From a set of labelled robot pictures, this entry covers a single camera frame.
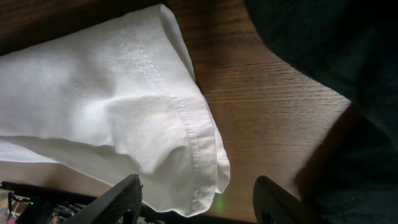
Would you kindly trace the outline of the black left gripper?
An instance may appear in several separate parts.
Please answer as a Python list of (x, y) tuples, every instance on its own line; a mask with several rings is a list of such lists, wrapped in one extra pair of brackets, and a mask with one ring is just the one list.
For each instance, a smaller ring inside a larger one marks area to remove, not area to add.
[[(96, 197), (38, 187), (1, 182), (1, 223), (63, 223), (83, 210)], [(175, 212), (157, 213), (143, 205), (137, 220), (147, 224), (244, 224), (244, 221), (197, 215), (182, 217)]]

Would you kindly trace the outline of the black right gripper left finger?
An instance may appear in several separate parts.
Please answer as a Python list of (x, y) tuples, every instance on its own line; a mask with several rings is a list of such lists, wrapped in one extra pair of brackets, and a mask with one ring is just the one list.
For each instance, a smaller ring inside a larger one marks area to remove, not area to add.
[(142, 184), (131, 174), (64, 221), (64, 224), (136, 224), (142, 205)]

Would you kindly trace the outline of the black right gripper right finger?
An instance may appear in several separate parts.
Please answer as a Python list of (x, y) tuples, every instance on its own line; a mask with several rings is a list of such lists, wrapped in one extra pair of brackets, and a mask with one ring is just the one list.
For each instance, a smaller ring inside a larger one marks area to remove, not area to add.
[(252, 204), (260, 224), (324, 224), (326, 221), (270, 178), (259, 176)]

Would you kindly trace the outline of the black garment pile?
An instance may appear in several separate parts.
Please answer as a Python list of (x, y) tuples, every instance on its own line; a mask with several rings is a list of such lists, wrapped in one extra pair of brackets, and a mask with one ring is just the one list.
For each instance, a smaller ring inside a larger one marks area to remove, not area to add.
[(358, 110), (306, 203), (330, 223), (397, 222), (397, 2), (246, 1), (264, 45)]

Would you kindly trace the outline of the white t-shirt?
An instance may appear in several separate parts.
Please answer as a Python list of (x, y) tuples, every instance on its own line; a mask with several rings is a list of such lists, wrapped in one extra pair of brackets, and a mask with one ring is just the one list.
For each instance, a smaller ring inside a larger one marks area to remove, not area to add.
[(1, 159), (50, 162), (206, 212), (230, 164), (177, 20), (158, 4), (1, 57)]

